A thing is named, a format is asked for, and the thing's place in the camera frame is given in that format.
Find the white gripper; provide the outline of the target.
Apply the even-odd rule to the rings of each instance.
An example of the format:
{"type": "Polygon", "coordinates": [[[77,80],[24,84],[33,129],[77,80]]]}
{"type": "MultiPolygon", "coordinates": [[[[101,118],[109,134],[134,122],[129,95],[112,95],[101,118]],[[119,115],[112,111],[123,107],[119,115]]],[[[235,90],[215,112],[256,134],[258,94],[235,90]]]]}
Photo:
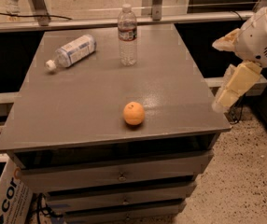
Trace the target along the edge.
{"type": "Polygon", "coordinates": [[[215,40],[212,47],[234,51],[242,60],[248,60],[237,66],[230,65],[224,74],[212,108],[225,113],[259,81],[262,68],[267,68],[267,7],[260,9],[240,29],[215,40]]]}

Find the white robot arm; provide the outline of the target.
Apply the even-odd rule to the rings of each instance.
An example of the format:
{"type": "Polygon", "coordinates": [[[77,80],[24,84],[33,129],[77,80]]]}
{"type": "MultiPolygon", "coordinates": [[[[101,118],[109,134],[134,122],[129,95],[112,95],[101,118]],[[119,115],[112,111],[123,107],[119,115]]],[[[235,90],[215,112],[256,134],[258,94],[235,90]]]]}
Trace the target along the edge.
{"type": "Polygon", "coordinates": [[[217,39],[212,47],[220,51],[232,51],[242,62],[230,65],[224,74],[212,108],[226,112],[248,92],[267,68],[267,7],[261,8],[240,28],[217,39]]]}

